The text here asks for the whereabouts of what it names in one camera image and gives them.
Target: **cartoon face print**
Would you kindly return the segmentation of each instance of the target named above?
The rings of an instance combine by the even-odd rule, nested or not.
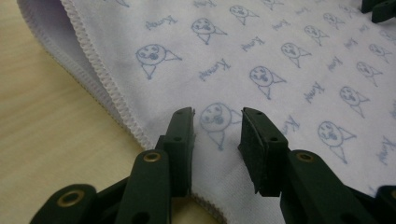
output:
[[[210,35],[215,33],[216,28],[208,19],[202,18],[192,24],[192,30],[201,35]]]
[[[337,127],[330,121],[324,121],[318,127],[318,136],[339,159],[347,164],[347,159],[342,145],[346,140],[356,138],[356,135],[347,132],[341,127]]]
[[[335,126],[335,124],[329,121],[324,121],[320,124],[318,134],[320,140],[329,147],[340,147],[344,142],[341,131],[337,126]]]
[[[231,123],[231,111],[223,104],[208,106],[201,115],[201,125],[208,132],[224,131]]]
[[[226,129],[235,123],[241,122],[241,115],[229,109],[222,103],[208,106],[201,114],[200,123],[210,139],[219,149],[223,149]]]
[[[331,26],[335,27],[338,30],[338,24],[344,23],[338,17],[334,16],[331,13],[325,13],[323,14],[323,19],[328,22]]]
[[[376,87],[378,87],[375,82],[375,76],[381,75],[381,72],[364,62],[357,63],[356,67],[362,75],[364,75],[369,81],[371,81]]]
[[[373,54],[375,54],[376,56],[380,57],[380,58],[381,58],[382,60],[384,60],[386,63],[389,63],[389,62],[388,62],[387,55],[392,54],[390,51],[388,51],[388,50],[386,50],[386,49],[384,49],[384,48],[382,48],[382,47],[379,47],[379,46],[376,45],[376,44],[371,44],[371,45],[369,46],[369,49],[370,49],[370,51],[371,51]]]
[[[279,0],[262,0],[262,2],[271,10],[274,9],[274,5],[284,5]]]
[[[245,9],[244,7],[233,6],[233,7],[230,7],[230,11],[237,17],[247,17],[248,16],[248,10]]]
[[[160,45],[147,45],[136,53],[139,62],[146,65],[157,65],[165,59],[165,48]]]
[[[286,43],[282,45],[281,50],[289,59],[300,68],[300,57],[311,55],[308,51],[297,47],[295,44]]]
[[[241,6],[233,6],[230,7],[230,12],[235,15],[235,17],[242,22],[243,25],[246,24],[247,17],[259,17],[254,14],[252,11],[247,10]]]
[[[152,44],[139,49],[136,53],[137,60],[145,70],[148,79],[152,79],[157,65],[165,61],[181,60],[176,54],[161,45]]]
[[[361,103],[358,93],[350,87],[344,87],[341,89],[340,95],[341,98],[349,105],[359,105]]]
[[[210,20],[201,18],[192,24],[191,29],[200,37],[207,45],[212,35],[227,35],[216,27]]]
[[[320,46],[321,46],[321,38],[329,37],[328,35],[324,34],[321,30],[319,30],[317,27],[312,25],[305,26],[304,30],[305,33],[311,36],[311,38],[314,39]]]
[[[340,90],[340,96],[344,100],[344,102],[349,104],[355,112],[357,112],[361,115],[362,118],[364,118],[363,111],[361,110],[361,103],[370,101],[367,97],[361,95],[357,91],[354,91],[350,87],[343,87]]]
[[[263,66],[255,67],[250,71],[249,76],[250,79],[257,84],[259,90],[264,93],[268,100],[271,100],[270,86],[278,82],[286,82],[283,78]]]

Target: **black clamp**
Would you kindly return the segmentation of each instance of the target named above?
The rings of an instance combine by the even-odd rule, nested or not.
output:
[[[90,185],[60,189],[31,223],[171,223],[171,198],[191,192],[193,115],[190,107],[175,112],[155,149],[136,157],[130,176],[98,193]]]
[[[288,224],[396,223],[396,186],[375,198],[345,186],[315,153],[288,141],[261,111],[244,108],[239,150],[254,188],[278,197]]]
[[[281,197],[286,223],[396,223],[396,186],[379,188],[375,198],[351,189],[320,156],[290,151],[288,140],[261,111],[242,112],[238,148],[254,189],[263,197]],[[193,114],[190,107],[175,112],[166,135],[155,149],[137,156],[130,176],[98,193],[90,185],[60,189],[31,223],[171,223],[171,198],[191,192]]]
[[[361,12],[371,11],[373,11],[373,23],[387,21],[396,17],[396,0],[362,0]]]

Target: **clip jaw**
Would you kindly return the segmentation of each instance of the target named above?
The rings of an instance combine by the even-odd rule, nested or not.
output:
[[[373,11],[373,23],[387,21],[396,17],[396,0],[362,0],[361,12],[370,11]]]
[[[278,197],[290,151],[288,140],[261,111],[242,110],[241,144],[238,149],[247,166],[256,193]]]
[[[345,186],[320,156],[288,149],[288,141],[262,112],[244,108],[239,150],[256,193],[278,197],[288,224],[396,223],[396,186],[375,199]]]
[[[172,197],[186,197],[191,192],[191,161],[194,130],[190,108],[173,114],[166,135],[161,135],[155,148],[164,150],[170,158]]]

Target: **brass grommet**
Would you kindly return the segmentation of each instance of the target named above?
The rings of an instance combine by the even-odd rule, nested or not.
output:
[[[81,189],[73,189],[70,190],[68,192],[66,192],[66,194],[62,195],[58,201],[57,204],[60,207],[70,207],[73,206],[77,203],[79,203],[79,201],[81,201],[84,198],[85,192]]]
[[[161,154],[158,152],[150,152],[143,157],[144,161],[154,162],[161,159]]]
[[[299,161],[313,162],[315,160],[311,154],[306,152],[299,152],[296,156]]]

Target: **printed cloth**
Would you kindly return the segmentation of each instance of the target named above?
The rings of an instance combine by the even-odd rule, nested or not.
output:
[[[237,150],[241,109],[346,185],[396,184],[396,20],[361,0],[62,0],[94,73],[146,149],[195,109],[192,191],[227,223],[282,223]]]

